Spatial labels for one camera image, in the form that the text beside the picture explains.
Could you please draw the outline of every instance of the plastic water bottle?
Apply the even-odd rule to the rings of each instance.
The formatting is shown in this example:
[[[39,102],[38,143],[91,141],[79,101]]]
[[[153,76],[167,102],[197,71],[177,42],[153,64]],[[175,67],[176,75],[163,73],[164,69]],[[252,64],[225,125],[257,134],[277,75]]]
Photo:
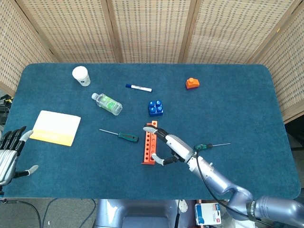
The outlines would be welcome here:
[[[121,103],[113,100],[105,94],[98,95],[97,93],[93,93],[92,99],[96,100],[96,104],[99,107],[104,108],[105,110],[113,113],[114,115],[118,115],[123,108]]]

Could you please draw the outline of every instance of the blue lego brick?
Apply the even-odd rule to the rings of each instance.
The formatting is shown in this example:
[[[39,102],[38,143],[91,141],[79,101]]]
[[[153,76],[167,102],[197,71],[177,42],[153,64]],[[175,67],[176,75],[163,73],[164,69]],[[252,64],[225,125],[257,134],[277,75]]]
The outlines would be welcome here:
[[[159,116],[163,114],[162,101],[150,101],[148,104],[150,116]]]

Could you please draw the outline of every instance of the screwdriver shaft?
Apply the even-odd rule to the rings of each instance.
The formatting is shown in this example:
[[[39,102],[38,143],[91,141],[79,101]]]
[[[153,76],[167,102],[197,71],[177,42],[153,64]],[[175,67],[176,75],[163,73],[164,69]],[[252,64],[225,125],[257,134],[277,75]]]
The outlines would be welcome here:
[[[110,134],[116,134],[116,135],[118,135],[117,133],[114,133],[114,132],[109,132],[109,131],[106,131],[106,130],[103,130],[103,129],[99,129],[100,131],[103,131],[103,132],[108,132],[108,133],[110,133]]]
[[[217,144],[217,145],[213,145],[213,146],[223,146],[223,145],[229,145],[230,143],[224,143],[224,144]]]

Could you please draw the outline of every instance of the whiteboard marker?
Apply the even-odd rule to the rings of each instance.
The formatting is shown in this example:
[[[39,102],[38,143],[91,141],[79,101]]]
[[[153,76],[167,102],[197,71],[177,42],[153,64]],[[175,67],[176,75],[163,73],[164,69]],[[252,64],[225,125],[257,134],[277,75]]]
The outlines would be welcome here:
[[[152,92],[152,89],[150,89],[150,88],[136,86],[136,85],[131,85],[131,84],[126,84],[125,87],[132,88],[132,89],[140,89],[140,90],[147,91],[147,92]]]

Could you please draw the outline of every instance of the screwdriver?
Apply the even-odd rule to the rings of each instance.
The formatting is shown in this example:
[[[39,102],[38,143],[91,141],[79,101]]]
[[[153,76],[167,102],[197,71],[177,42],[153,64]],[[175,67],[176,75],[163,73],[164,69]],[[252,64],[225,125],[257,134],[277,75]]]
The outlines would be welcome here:
[[[217,144],[217,145],[212,145],[211,143],[209,144],[198,144],[196,146],[194,146],[194,150],[195,151],[201,151],[201,150],[205,150],[205,149],[211,149],[214,146],[223,146],[223,145],[229,145],[230,143],[224,143],[224,144]]]
[[[108,132],[110,134],[116,134],[118,136],[118,138],[122,138],[122,139],[126,139],[126,140],[129,140],[129,141],[132,141],[132,142],[138,142],[138,137],[133,135],[133,134],[125,134],[125,133],[114,133],[114,132],[109,132],[109,131],[106,131],[106,130],[103,130],[103,129],[99,129],[100,131],[103,131],[103,132]]]

